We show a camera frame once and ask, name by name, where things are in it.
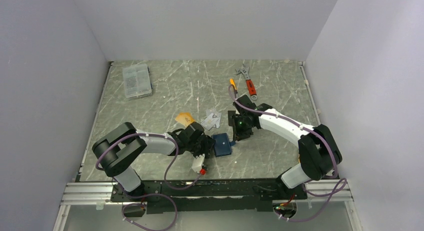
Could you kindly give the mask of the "blue leather card holder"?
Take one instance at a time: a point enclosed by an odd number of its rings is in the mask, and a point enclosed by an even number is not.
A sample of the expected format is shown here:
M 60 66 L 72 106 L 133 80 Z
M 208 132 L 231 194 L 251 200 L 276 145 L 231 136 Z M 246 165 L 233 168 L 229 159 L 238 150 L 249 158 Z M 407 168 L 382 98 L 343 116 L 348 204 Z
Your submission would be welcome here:
M 232 147 L 236 144 L 236 141 L 230 141 L 227 133 L 213 134 L 211 136 L 214 141 L 214 156 L 223 157 L 232 154 Z

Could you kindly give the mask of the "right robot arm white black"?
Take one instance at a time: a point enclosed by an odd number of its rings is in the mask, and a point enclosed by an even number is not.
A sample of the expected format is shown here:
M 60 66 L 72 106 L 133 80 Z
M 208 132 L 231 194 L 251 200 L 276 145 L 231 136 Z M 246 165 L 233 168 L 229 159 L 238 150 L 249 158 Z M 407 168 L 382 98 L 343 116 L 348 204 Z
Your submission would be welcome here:
M 257 128 L 270 131 L 298 148 L 299 163 L 277 178 L 275 191 L 280 198 L 289 198 L 295 187 L 308 181 L 338 176 L 338 164 L 343 158 L 327 126 L 295 121 L 268 104 L 255 105 L 247 95 L 234 98 L 233 104 L 237 113 L 230 117 L 229 124 L 236 140 L 249 138 L 252 129 Z

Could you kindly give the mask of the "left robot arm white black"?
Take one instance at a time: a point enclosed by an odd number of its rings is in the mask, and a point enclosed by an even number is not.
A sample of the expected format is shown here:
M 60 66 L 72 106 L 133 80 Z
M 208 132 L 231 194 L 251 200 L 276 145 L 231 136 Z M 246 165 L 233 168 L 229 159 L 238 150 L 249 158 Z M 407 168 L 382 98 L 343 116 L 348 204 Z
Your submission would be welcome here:
M 210 157 L 215 143 L 211 136 L 205 134 L 202 125 L 195 121 L 185 128 L 163 134 L 142 132 L 132 123 L 124 122 L 96 141 L 91 149 L 97 158 L 96 169 L 116 180 L 129 200 L 137 201 L 145 189 L 142 179 L 132 167 L 139 155 L 176 157 L 189 152 L 194 157 L 191 169 L 204 175 L 204 161 Z

